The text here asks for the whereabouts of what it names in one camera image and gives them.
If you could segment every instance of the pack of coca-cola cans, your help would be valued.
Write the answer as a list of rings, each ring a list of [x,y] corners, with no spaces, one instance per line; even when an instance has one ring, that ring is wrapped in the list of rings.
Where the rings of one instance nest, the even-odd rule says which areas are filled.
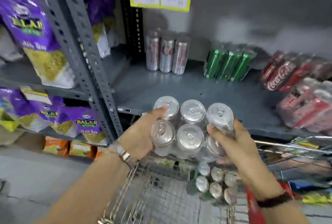
[[[320,81],[332,76],[332,63],[312,54],[276,51],[259,80],[267,90],[288,92],[305,77]]]
[[[306,77],[276,106],[285,125],[332,135],[332,82]]]

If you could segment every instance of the silver wristwatch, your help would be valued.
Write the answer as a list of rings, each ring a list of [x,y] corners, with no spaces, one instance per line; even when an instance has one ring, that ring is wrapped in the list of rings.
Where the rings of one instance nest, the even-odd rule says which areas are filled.
[[[120,158],[130,167],[130,169],[134,169],[137,165],[137,162],[131,157],[131,155],[126,152],[121,145],[117,146],[117,151]]]

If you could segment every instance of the black wristband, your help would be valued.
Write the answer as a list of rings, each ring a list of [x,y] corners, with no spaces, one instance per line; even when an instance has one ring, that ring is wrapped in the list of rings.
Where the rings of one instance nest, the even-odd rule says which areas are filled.
[[[289,195],[289,193],[284,192],[283,194],[277,197],[266,199],[264,201],[257,201],[257,204],[260,208],[269,208],[281,205],[287,201],[290,201],[291,199],[292,197]]]

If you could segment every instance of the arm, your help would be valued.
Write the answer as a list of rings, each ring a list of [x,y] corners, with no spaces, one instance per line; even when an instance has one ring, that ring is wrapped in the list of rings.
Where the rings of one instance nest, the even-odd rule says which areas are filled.
[[[141,117],[118,139],[119,144],[137,160],[153,147],[150,130],[163,117],[167,107],[155,109]],[[92,224],[102,217],[116,189],[123,185],[130,171],[115,149],[97,159],[36,224]]]
[[[231,162],[236,165],[244,184],[250,188],[256,200],[264,201],[282,195],[284,190],[262,161],[254,140],[236,119],[234,129],[235,140],[215,127],[207,126],[209,134],[222,145],[227,153],[223,163]],[[267,224],[310,223],[293,201],[261,210]]]

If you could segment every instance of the orange snack packet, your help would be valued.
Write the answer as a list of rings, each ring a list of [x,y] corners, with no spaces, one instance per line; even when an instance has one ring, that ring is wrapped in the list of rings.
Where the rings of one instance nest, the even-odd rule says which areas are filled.
[[[93,159],[96,156],[96,147],[82,142],[71,142],[69,155]]]
[[[69,154],[68,147],[70,141],[48,137],[48,136],[45,137],[45,140],[46,141],[45,141],[44,152],[60,156],[68,156]]]
[[[105,148],[105,147],[98,147],[95,160],[96,160],[97,158],[102,157],[102,156],[103,156],[105,153],[107,153],[107,152],[108,152],[108,148]]]

